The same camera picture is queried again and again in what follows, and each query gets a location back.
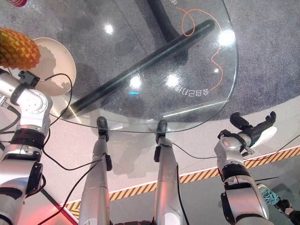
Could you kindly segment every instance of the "round glass tabletop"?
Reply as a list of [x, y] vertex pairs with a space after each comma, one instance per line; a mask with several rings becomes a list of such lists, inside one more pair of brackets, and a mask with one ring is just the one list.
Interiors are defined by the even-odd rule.
[[[128, 132], [166, 120], [168, 132], [182, 131], [213, 118], [233, 92], [238, 54], [222, 0], [31, 0], [5, 13], [27, 19], [3, 26], [58, 40], [73, 56], [64, 120], [96, 127], [104, 116]], [[69, 98], [52, 96], [52, 114]]]

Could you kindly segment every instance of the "black wire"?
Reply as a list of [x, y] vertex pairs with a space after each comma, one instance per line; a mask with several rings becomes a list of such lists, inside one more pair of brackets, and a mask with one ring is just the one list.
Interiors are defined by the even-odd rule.
[[4, 127], [3, 129], [1, 129], [1, 130], [0, 130], [0, 135], [2, 134], [2, 132], [6, 131], [6, 130], [8, 130], [8, 129], [10, 129], [10, 128], [12, 128], [15, 124], [17, 124], [17, 122], [18, 122], [18, 121], [20, 120], [20, 118], [21, 118], [20, 113], [19, 113], [13, 106], [9, 105], [9, 106], [7, 107], [7, 109], [8, 109], [9, 111], [12, 111], [14, 114], [16, 114], [16, 115], [17, 115], [17, 118], [14, 120], [14, 122], [12, 122], [11, 124], [9, 124], [7, 127]]
[[192, 158], [196, 158], [196, 159], [209, 159], [209, 158], [216, 158], [216, 156], [212, 156], [212, 157], [196, 157], [193, 156], [191, 154], [189, 154], [188, 152], [184, 151], [181, 147], [179, 147], [177, 144], [175, 144], [174, 142], [172, 142], [173, 145], [177, 146], [180, 150], [182, 150], [183, 152], [185, 152], [187, 155], [189, 155]]
[[[47, 140], [46, 140], [45, 143], [44, 143], [44, 146], [45, 146], [45, 145], [47, 144], [47, 142], [49, 141], [50, 135], [51, 135], [51, 130], [50, 130], [50, 128], [49, 128], [48, 137], [47, 137]], [[53, 162], [55, 162], [58, 166], [60, 166], [62, 169], [67, 170], [67, 171], [77, 170], [77, 169], [82, 168], [82, 167], [84, 167], [84, 166], [86, 166], [86, 165], [90, 165], [90, 164], [92, 164], [92, 163], [95, 163], [95, 162], [100, 161], [100, 159], [99, 159], [99, 160], [95, 160], [95, 161], [92, 161], [92, 162], [90, 162], [90, 163], [86, 163], [86, 164], [83, 164], [83, 165], [81, 165], [81, 166], [78, 166], [78, 167], [69, 169], [69, 168], [65, 168], [62, 164], [60, 164], [60, 163], [59, 163], [58, 161], [56, 161], [54, 158], [52, 158], [51, 156], [49, 156], [49, 155], [47, 154], [47, 152], [45, 151], [44, 148], [42, 148], [42, 152], [43, 152], [49, 159], [51, 159]]]
[[15, 131], [4, 131], [4, 132], [2, 132], [0, 135], [7, 135], [7, 134], [14, 134], [15, 133]]
[[51, 79], [51, 78], [53, 78], [55, 76], [59, 76], [59, 75], [66, 76], [68, 78], [68, 80], [70, 81], [70, 84], [71, 84], [70, 99], [69, 99], [69, 102], [67, 104], [67, 107], [62, 111], [61, 115], [59, 117], [57, 117], [57, 119], [50, 124], [50, 126], [52, 126], [56, 121], [58, 121], [63, 116], [63, 114], [67, 111], [67, 109], [70, 106], [70, 103], [71, 103], [71, 100], [72, 100], [72, 95], [73, 95], [73, 84], [72, 84], [71, 78], [68, 75], [66, 75], [66, 74], [63, 74], [63, 73], [54, 74], [54, 75], [52, 75], [52, 76], [44, 79], [42, 82], [48, 81], [49, 79]]
[[263, 157], [261, 159], [246, 159], [246, 161], [261, 161], [263, 159], [267, 159], [270, 158], [271, 156], [274, 156], [275, 154], [277, 154], [280, 150], [282, 150], [285, 146], [287, 146], [289, 143], [291, 143], [293, 140], [295, 140], [296, 138], [298, 138], [300, 135], [296, 136], [295, 138], [293, 138], [292, 140], [290, 140], [287, 144], [285, 144], [281, 149], [279, 149], [278, 151], [276, 151], [275, 153], [268, 155], [266, 157]]
[[42, 225], [43, 223], [47, 222], [49, 219], [55, 217], [56, 215], [58, 215], [66, 206], [72, 192], [74, 191], [75, 187], [79, 184], [79, 182], [98, 164], [95, 163], [87, 172], [84, 173], [84, 175], [74, 184], [74, 186], [72, 187], [71, 191], [69, 192], [64, 204], [61, 206], [61, 208], [56, 212], [54, 213], [53, 215], [49, 216], [47, 219], [44, 219], [42, 222], [40, 222], [38, 225]]
[[46, 186], [46, 178], [43, 174], [42, 174], [42, 179], [43, 179], [43, 184], [41, 185], [41, 187], [35, 193], [33, 193], [31, 195], [27, 195], [26, 198], [37, 194], [38, 192], [40, 192]]
[[265, 179], [255, 180], [255, 182], [257, 182], [257, 181], [262, 181], [262, 180], [271, 180], [271, 179], [275, 179], [275, 178], [278, 178], [278, 177], [270, 177], [270, 178], [265, 178]]
[[176, 170], [177, 170], [177, 192], [178, 192], [178, 198], [179, 198], [180, 206], [181, 206], [184, 218], [186, 220], [186, 223], [187, 223], [187, 225], [189, 225], [188, 217], [187, 217], [186, 212], [184, 210], [184, 207], [183, 207], [183, 204], [182, 204], [182, 200], [181, 200], [181, 196], [180, 196], [180, 188], [179, 188], [180, 181], [179, 181], [178, 164], [176, 166]]

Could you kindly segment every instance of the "warning tape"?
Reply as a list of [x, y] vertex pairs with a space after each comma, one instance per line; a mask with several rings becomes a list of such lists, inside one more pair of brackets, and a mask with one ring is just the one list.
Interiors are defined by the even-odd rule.
[[[294, 157], [294, 156], [297, 156], [297, 155], [300, 155], [300, 147], [292, 148], [292, 149], [286, 149], [286, 150], [282, 150], [278, 153], [271, 153], [271, 154], [268, 154], [268, 155], [256, 157], [255, 160], [253, 160], [253, 161], [250, 161], [250, 160], [245, 161], [245, 166], [246, 166], [246, 168], [252, 168], [252, 167], [272, 163], [272, 162], [275, 162], [275, 161], [279, 161], [279, 160], [282, 160], [282, 159]], [[189, 183], [189, 182], [194, 182], [194, 181], [203, 180], [203, 179], [216, 177], [216, 176], [219, 176], [218, 168], [213, 167], [213, 168], [204, 169], [204, 170], [201, 170], [201, 171], [196, 171], [196, 172], [192, 172], [192, 173], [189, 173], [189, 174], [182, 175], [182, 176], [180, 176], [180, 183], [181, 184], [186, 184], [186, 183]], [[115, 201], [115, 200], [119, 200], [119, 199], [122, 199], [122, 198], [132, 197], [134, 195], [144, 194], [144, 193], [147, 193], [147, 192], [155, 191], [156, 188], [157, 188], [157, 183], [155, 181], [155, 182], [152, 182], [152, 183], [147, 183], [147, 184], [144, 184], [144, 185], [134, 186], [134, 187], [127, 188], [127, 189], [124, 189], [124, 190], [110, 192], [109, 193], [109, 200], [110, 201]], [[81, 202], [80, 200], [77, 200], [77, 201], [74, 201], [74, 202], [70, 202], [66, 205], [66, 209], [69, 210], [69, 212], [76, 219], [79, 218], [80, 202]]]

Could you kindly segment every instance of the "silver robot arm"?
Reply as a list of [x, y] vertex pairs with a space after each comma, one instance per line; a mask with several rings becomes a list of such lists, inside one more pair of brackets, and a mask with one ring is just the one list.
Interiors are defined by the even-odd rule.
[[267, 141], [275, 134], [277, 129], [273, 124], [276, 114], [271, 112], [266, 121], [256, 127], [249, 125], [239, 113], [234, 113], [230, 120], [242, 131], [232, 134], [223, 130], [215, 146], [217, 166], [225, 187], [221, 194], [224, 216], [232, 225], [272, 225], [268, 220], [267, 203], [247, 171], [243, 156], [252, 154], [250, 147]]
[[52, 101], [1, 69], [0, 95], [21, 109], [15, 135], [0, 157], [0, 225], [15, 225], [25, 197], [40, 187], [43, 165], [39, 161]]

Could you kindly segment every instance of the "metal rod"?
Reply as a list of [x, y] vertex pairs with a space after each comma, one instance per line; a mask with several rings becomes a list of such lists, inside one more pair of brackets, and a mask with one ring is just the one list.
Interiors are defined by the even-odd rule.
[[195, 31], [191, 36], [186, 37], [184, 34], [182, 34], [181, 36], [169, 42], [165, 46], [161, 47], [154, 53], [145, 57], [129, 69], [117, 75], [110, 81], [101, 85], [100, 87], [92, 91], [90, 94], [82, 97], [81, 99], [71, 104], [66, 110], [66, 112], [63, 114], [62, 118], [69, 119], [72, 116], [74, 116], [74, 113], [80, 112], [81, 110], [93, 104], [97, 100], [121, 89], [127, 84], [127, 81], [131, 78], [132, 75], [136, 75], [138, 72], [152, 67], [157, 62], [161, 61], [167, 56], [170, 56], [173, 53], [189, 49], [190, 47], [194, 46], [200, 39], [204, 38], [210, 32], [212, 32], [214, 30], [214, 27], [215, 22], [213, 20], [206, 20], [202, 22], [201, 24], [195, 27]]
[[[163, 33], [166, 42], [170, 42], [180, 35], [177, 30], [173, 27], [168, 14], [165, 11], [161, 0], [147, 0], [148, 5], [158, 23], [158, 26]], [[178, 65], [184, 66], [188, 62], [188, 49], [178, 52], [174, 55], [174, 59]]]

